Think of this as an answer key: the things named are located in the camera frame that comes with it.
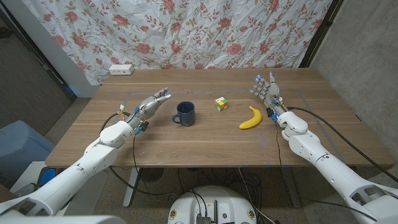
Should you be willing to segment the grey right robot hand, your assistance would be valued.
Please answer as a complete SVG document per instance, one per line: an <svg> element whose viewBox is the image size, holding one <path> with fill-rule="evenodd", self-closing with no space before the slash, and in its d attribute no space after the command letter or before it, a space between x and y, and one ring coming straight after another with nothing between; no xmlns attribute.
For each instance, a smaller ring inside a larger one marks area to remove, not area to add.
<svg viewBox="0 0 398 224"><path fill-rule="evenodd" d="M275 82L275 76L269 73L269 81L257 75L255 79L257 85L253 86L250 92L260 98L267 108L267 116L276 120L281 114L287 111L282 105L282 97L280 96L279 86Z"/></svg>

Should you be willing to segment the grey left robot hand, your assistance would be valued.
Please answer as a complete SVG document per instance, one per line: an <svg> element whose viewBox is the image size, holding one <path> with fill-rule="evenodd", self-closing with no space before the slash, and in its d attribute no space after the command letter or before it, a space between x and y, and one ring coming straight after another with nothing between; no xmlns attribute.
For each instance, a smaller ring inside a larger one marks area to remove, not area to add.
<svg viewBox="0 0 398 224"><path fill-rule="evenodd" d="M127 118L127 124L130 125L136 134L147 129L149 124L147 120L155 115L155 112L160 108L161 104L171 97L167 91L168 88L166 87L146 98L142 101L140 106L135 109L134 113Z"/></svg>

